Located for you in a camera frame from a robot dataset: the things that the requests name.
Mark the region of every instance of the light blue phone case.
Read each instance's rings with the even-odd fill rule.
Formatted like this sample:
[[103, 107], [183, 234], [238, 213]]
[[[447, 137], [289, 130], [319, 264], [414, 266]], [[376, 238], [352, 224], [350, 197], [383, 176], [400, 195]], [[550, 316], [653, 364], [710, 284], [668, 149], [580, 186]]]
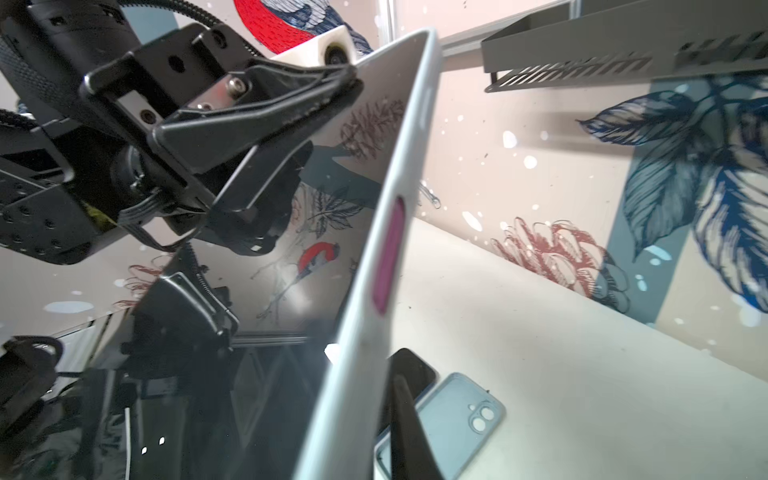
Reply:
[[[445, 480], [462, 473], [504, 418], [496, 398], [461, 373], [452, 373], [418, 407], [419, 420]], [[376, 463], [387, 478], [392, 468], [389, 435], [376, 448]]]

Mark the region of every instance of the red flower drawing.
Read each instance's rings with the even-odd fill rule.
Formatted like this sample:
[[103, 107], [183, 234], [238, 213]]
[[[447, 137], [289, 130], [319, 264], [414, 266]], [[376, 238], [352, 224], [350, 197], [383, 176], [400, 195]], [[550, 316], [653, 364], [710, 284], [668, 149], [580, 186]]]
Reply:
[[128, 272], [131, 274], [131, 276], [125, 279], [125, 283], [123, 284], [123, 287], [131, 291], [131, 296], [133, 297], [133, 299], [118, 300], [112, 305], [116, 306], [117, 308], [130, 308], [132, 306], [135, 306], [137, 303], [139, 303], [139, 299], [142, 296], [144, 296], [147, 290], [149, 290], [149, 287], [152, 285], [152, 283], [154, 283], [154, 281], [157, 280], [160, 274], [163, 273], [163, 268], [165, 268], [165, 265], [163, 263], [167, 263], [168, 260], [170, 260], [170, 256], [160, 255], [159, 257], [155, 257], [152, 259], [151, 261], [152, 266], [145, 266], [145, 265], [129, 266]]
[[505, 232], [503, 241], [491, 239], [505, 259], [621, 313], [629, 310], [626, 273], [589, 233], [567, 220], [531, 229], [519, 217]]

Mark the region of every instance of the table surface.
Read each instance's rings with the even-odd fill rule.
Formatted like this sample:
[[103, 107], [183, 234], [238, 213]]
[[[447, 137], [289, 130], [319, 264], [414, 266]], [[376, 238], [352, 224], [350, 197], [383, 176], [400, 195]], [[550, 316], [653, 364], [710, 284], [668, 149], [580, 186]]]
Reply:
[[507, 409], [462, 480], [768, 478], [768, 383], [421, 220], [402, 347]]

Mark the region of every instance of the smartphone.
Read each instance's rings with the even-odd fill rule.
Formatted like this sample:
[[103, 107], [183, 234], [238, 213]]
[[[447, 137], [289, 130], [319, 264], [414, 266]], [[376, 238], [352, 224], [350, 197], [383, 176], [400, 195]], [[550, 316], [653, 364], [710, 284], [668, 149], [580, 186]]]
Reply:
[[[418, 403], [435, 386], [435, 380], [437, 379], [435, 370], [409, 349], [400, 349], [389, 357], [387, 385], [392, 383], [395, 375], [402, 375], [406, 379], [414, 403]], [[386, 392], [384, 405], [382, 405], [382, 414], [379, 418], [379, 435], [385, 433], [389, 427], [392, 393], [390, 388], [387, 388]]]
[[[416, 410], [444, 480], [458, 478], [506, 414], [501, 402], [461, 373], [449, 375]], [[392, 477], [389, 434], [376, 446], [376, 464]]]

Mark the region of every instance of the gray metal shelf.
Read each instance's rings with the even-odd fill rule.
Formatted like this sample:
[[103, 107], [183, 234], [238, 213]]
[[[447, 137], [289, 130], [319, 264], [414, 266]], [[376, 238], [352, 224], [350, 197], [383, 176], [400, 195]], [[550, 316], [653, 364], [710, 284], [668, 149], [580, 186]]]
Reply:
[[554, 0], [552, 3], [548, 3], [541, 7], [532, 8], [526, 12], [518, 13], [509, 17], [504, 17], [494, 22], [486, 23], [478, 27], [470, 28], [447, 37], [440, 38], [440, 45], [442, 46], [442, 57], [452, 58], [457, 55], [464, 55], [470, 52], [479, 51], [480, 43], [489, 36], [503, 30], [509, 25], [522, 20], [536, 12], [541, 12], [551, 7], [558, 5], [570, 5], [571, 0]]
[[483, 40], [485, 91], [768, 69], [766, 0], [583, 0], [571, 15], [556, 5]]

